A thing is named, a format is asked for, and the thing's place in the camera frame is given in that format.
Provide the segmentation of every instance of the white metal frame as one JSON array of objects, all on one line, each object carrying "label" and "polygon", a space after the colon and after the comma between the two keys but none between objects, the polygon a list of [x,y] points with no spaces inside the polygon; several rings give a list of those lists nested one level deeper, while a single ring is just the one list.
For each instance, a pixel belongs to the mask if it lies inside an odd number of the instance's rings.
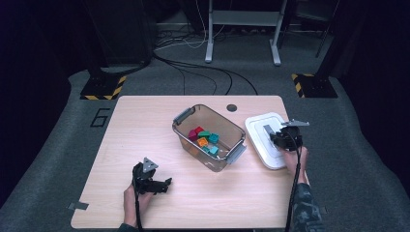
[{"label": "white metal frame", "polygon": [[283,0],[280,12],[240,12],[240,11],[214,11],[213,0],[209,0],[209,26],[208,46],[205,62],[212,62],[214,51],[214,24],[219,25],[249,25],[249,26],[275,26],[274,38],[269,40],[275,66],[280,66],[278,53],[278,36],[283,21],[287,0]]}]

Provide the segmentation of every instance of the plastic bin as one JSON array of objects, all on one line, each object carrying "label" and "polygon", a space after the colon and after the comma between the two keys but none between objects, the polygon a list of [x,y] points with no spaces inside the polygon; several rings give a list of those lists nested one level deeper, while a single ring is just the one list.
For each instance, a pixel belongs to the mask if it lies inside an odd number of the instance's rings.
[{"label": "plastic bin", "polygon": [[[196,141],[189,139],[190,131],[197,127],[219,135],[217,144],[214,144],[219,148],[217,156],[211,156]],[[247,148],[243,145],[245,131],[204,104],[186,109],[174,119],[172,128],[182,147],[214,172],[220,172],[227,164],[236,161]]]}]

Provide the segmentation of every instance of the human arm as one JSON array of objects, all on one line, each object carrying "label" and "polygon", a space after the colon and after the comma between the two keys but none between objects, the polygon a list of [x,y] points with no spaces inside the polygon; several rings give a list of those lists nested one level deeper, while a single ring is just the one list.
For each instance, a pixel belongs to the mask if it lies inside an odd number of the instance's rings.
[{"label": "human arm", "polygon": [[[153,192],[146,192],[138,196],[139,212],[143,214],[148,204],[154,195]],[[133,186],[130,185],[124,190],[124,222],[118,228],[118,232],[136,232],[136,209],[135,209],[135,193]]]},{"label": "human arm", "polygon": [[[296,167],[298,164],[298,155],[296,151],[289,152],[280,149],[283,154],[284,161],[289,173],[292,176],[296,175]],[[322,217],[319,212],[319,207],[314,201],[311,194],[311,189],[305,175],[308,162],[308,149],[301,147],[300,151],[300,173],[297,180],[296,191],[293,198],[293,232],[302,231],[325,231]]]}]

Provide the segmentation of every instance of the human hand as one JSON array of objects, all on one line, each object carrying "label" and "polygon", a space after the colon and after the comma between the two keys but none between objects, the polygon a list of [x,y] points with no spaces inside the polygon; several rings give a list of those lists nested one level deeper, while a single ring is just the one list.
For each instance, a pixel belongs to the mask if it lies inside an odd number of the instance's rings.
[{"label": "human hand", "polygon": [[[147,210],[148,203],[153,195],[153,192],[146,192],[138,196],[139,212],[141,214],[144,214]],[[124,223],[136,227],[135,193],[132,184],[124,190]]]},{"label": "human hand", "polygon": [[[286,163],[286,167],[288,171],[290,172],[291,175],[295,176],[296,175],[296,166],[298,164],[298,155],[296,151],[289,152],[287,150],[284,150],[282,148],[278,148],[281,153],[283,154],[283,159],[284,162]],[[298,148],[299,153],[301,154],[301,170],[299,174],[299,179],[298,183],[308,183],[308,180],[305,176],[305,171],[306,171],[306,166],[308,162],[308,148],[305,146],[302,146]]]}]

